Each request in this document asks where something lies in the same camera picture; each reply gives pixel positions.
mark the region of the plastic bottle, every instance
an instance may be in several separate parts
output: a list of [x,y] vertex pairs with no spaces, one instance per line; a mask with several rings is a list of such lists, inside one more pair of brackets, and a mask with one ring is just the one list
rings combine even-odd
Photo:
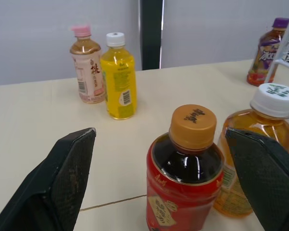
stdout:
[[198,231],[222,183],[223,155],[213,143],[216,116],[183,105],[168,133],[147,155],[147,224],[150,231]]
[[128,119],[137,109],[135,61],[125,49],[123,33],[106,36],[109,50],[101,57],[109,115],[114,119]]
[[289,152],[289,87],[265,83],[259,86],[250,102],[251,109],[230,115],[223,126],[218,147],[225,155],[223,185],[214,204],[222,214],[242,218],[252,213],[234,168],[233,159],[225,138],[226,129],[244,129],[278,141]]
[[[260,38],[257,54],[247,75],[248,83],[255,86],[264,83],[288,24],[289,18],[276,18],[273,29]],[[276,68],[277,66],[271,74],[269,83],[274,81]]]
[[75,64],[78,90],[85,103],[99,103],[104,100],[104,85],[101,72],[101,47],[91,40],[90,26],[74,26],[77,42],[70,53]]

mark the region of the white wall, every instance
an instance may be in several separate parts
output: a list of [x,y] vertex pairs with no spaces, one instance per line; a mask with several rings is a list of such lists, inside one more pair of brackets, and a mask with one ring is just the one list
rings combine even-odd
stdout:
[[164,0],[162,67],[254,58],[289,0]]
[[83,23],[103,51],[107,33],[124,32],[140,69],[138,1],[0,0],[0,84],[75,77],[69,28]]

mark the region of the pink label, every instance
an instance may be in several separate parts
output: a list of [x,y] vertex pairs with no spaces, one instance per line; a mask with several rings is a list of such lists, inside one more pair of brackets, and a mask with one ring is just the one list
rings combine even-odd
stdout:
[[77,72],[79,95],[82,100],[99,102],[104,98],[104,85],[101,71],[101,53],[72,54]]

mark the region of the orange bottle cap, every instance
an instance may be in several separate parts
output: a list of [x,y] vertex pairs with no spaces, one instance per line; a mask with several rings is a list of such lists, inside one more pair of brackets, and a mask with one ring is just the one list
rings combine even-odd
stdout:
[[216,116],[211,110],[187,104],[173,112],[169,134],[183,148],[203,149],[212,145],[216,124]]

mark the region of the purple bottle cap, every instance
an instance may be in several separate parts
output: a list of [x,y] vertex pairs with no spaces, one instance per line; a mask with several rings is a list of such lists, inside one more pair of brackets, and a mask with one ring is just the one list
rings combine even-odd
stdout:
[[289,25],[289,18],[276,18],[273,24],[275,28],[287,28]]

